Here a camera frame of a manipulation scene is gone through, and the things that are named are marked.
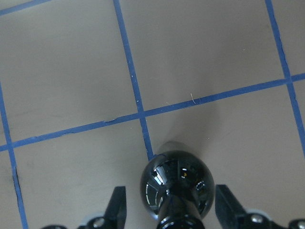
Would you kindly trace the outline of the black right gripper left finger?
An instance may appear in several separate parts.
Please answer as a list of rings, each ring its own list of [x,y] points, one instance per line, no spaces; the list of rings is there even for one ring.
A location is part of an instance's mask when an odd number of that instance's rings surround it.
[[[115,187],[104,213],[104,229],[124,229],[126,222],[126,187]]]

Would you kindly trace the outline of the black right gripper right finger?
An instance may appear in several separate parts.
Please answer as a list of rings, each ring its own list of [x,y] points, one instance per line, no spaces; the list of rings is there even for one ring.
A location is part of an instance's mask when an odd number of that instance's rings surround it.
[[[227,185],[215,186],[215,213],[223,229],[243,229],[246,211]]]

